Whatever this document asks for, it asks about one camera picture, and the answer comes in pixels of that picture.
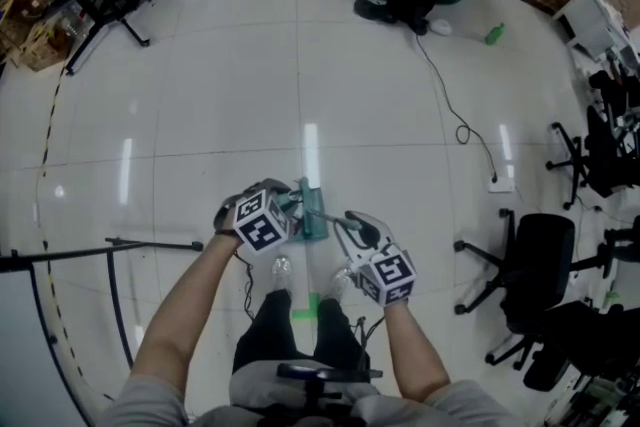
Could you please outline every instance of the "shoe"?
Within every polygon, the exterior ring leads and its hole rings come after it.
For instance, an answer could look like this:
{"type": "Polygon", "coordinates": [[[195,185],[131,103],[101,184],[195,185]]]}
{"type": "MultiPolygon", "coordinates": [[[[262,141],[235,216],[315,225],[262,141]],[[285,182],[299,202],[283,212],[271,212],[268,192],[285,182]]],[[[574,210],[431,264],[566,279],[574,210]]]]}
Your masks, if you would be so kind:
{"type": "Polygon", "coordinates": [[[288,256],[280,255],[271,268],[273,275],[273,291],[286,290],[291,295],[291,277],[293,268],[288,256]]]}
{"type": "Polygon", "coordinates": [[[353,285],[354,274],[349,267],[342,267],[331,278],[329,289],[322,295],[322,300],[335,299],[342,301],[342,296],[353,285]]]}
{"type": "Polygon", "coordinates": [[[389,12],[387,6],[376,4],[370,0],[356,0],[353,4],[353,12],[360,18],[373,20],[375,22],[393,25],[398,21],[398,19],[389,12]]]}
{"type": "Polygon", "coordinates": [[[427,33],[429,22],[424,18],[416,18],[408,22],[407,25],[416,34],[416,36],[424,36],[427,33]]]}

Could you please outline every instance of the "floor outlet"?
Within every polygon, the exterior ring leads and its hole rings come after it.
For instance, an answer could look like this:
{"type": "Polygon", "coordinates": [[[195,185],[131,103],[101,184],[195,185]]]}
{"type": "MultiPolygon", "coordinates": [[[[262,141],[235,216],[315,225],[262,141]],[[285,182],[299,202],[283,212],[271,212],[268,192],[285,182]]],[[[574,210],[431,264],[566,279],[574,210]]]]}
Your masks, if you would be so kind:
{"type": "Polygon", "coordinates": [[[505,193],[513,192],[516,189],[516,184],[513,182],[513,178],[508,176],[499,176],[498,181],[493,183],[489,180],[489,192],[493,193],[505,193]]]}

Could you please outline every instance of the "green bottle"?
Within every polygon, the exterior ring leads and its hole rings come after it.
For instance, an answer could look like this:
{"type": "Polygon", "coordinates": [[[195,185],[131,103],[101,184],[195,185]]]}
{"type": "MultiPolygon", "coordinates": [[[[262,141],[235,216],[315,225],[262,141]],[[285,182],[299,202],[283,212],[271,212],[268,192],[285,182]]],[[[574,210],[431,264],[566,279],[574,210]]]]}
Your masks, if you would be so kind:
{"type": "Polygon", "coordinates": [[[487,34],[487,37],[484,38],[484,42],[489,46],[495,45],[504,34],[505,29],[506,26],[503,23],[501,23],[498,27],[494,27],[493,29],[491,29],[491,32],[487,34]]]}

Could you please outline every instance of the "black shoe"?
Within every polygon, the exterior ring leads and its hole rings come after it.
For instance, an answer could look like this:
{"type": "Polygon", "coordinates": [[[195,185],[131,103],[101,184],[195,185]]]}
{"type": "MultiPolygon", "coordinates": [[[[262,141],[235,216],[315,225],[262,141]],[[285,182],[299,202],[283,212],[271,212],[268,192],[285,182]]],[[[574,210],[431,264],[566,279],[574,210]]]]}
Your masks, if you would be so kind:
{"type": "Polygon", "coordinates": [[[395,16],[389,13],[387,6],[376,4],[370,0],[356,0],[353,4],[353,11],[365,20],[373,20],[391,25],[398,21],[395,16]]]}
{"type": "Polygon", "coordinates": [[[416,36],[424,36],[427,33],[429,26],[428,22],[424,18],[417,18],[407,23],[409,28],[416,34],[416,36]]]}

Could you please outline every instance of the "gray shirt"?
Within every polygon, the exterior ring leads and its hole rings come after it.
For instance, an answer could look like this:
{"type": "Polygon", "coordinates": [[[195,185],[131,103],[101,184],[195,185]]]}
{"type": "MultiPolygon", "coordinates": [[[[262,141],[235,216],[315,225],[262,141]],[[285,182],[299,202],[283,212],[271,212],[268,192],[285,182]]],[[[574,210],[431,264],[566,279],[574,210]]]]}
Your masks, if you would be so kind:
{"type": "MultiPolygon", "coordinates": [[[[262,409],[273,404],[302,407],[304,382],[277,377],[278,361],[256,361],[233,374],[229,386],[232,406],[212,409],[192,425],[249,427],[262,418],[243,408],[262,409]]],[[[288,361],[300,366],[321,368],[311,360],[288,361]]],[[[343,398],[330,401],[349,404],[351,416],[368,425],[432,427],[523,427],[524,423],[493,400],[473,381],[459,381],[433,393],[424,404],[399,397],[380,395],[370,384],[327,383],[327,392],[341,392],[343,398]]],[[[160,379],[129,377],[118,399],[103,413],[98,427],[151,427],[187,425],[184,397],[160,379]]],[[[298,426],[330,426],[330,420],[305,418],[298,426]]]]}

